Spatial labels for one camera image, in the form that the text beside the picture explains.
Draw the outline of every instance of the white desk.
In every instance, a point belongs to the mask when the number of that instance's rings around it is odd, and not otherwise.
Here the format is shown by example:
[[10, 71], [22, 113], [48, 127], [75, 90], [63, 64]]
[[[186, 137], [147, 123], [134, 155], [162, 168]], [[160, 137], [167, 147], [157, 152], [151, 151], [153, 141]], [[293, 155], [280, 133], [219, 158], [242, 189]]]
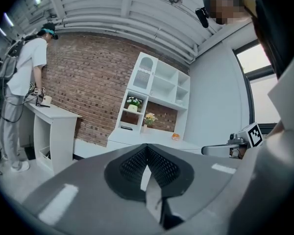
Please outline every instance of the white desk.
[[[73, 163], [75, 125], [81, 116], [55, 105], [39, 107], [35, 102], [25, 103], [20, 146], [34, 144], [37, 165], [55, 175]], [[49, 151], [51, 159], [45, 156]]]
[[116, 128], [108, 138], [107, 149], [109, 151], [112, 151], [131, 145], [142, 143], [156, 143], [178, 150], [200, 153], [201, 148], [199, 146], [185, 142], [183, 140], [173, 140], [171, 136], [172, 132], [150, 128], [147, 129], [146, 133], [139, 133], [135, 131]]

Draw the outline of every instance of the person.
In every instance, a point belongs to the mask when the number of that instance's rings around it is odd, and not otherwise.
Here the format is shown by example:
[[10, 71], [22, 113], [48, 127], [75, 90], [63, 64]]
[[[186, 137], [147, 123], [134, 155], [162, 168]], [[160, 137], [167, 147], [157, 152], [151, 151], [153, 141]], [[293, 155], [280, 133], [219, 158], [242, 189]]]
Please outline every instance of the person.
[[16, 65], [17, 71], [5, 86], [5, 97], [1, 107], [0, 118], [0, 143], [2, 157], [8, 160], [13, 172], [21, 172], [29, 169], [28, 161], [20, 161], [18, 150], [18, 120], [20, 119], [24, 106], [24, 99], [29, 90], [32, 73], [42, 94], [41, 69], [47, 64], [47, 44], [55, 36], [55, 25], [46, 23], [36, 34], [25, 37], [25, 45], [22, 47]]
[[[294, 23], [290, 22], [290, 19], [294, 19], [294, 0], [203, 0], [203, 2], [205, 16], [210, 16], [218, 24], [252, 20], [257, 38], [279, 79], [294, 57]], [[280, 121], [267, 138], [283, 130], [284, 126]]]

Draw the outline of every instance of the red brick wall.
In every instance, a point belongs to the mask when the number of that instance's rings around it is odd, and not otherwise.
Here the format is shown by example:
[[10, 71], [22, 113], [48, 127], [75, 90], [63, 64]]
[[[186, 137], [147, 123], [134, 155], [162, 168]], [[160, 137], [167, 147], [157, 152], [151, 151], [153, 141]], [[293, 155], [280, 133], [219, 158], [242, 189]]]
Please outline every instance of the red brick wall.
[[[65, 34], [48, 45], [43, 86], [53, 104], [82, 116], [76, 125], [77, 138], [106, 146], [141, 51], [189, 72], [161, 53], [119, 37]], [[147, 112], [159, 119], [155, 128], [174, 130], [175, 110], [149, 102]]]

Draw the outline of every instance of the white floor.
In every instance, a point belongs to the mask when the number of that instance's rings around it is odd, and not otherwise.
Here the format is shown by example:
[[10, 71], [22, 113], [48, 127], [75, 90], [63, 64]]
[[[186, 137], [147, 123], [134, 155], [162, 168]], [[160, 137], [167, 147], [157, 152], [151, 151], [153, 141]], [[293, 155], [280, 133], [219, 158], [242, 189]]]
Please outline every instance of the white floor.
[[[19, 153], [21, 160], [27, 159], [23, 149], [20, 148]], [[31, 160], [29, 163], [29, 170], [20, 173], [12, 172], [8, 161], [2, 160], [0, 163], [0, 171], [2, 172], [0, 189], [19, 203], [22, 203], [39, 185], [52, 177], [38, 167], [36, 160]]]

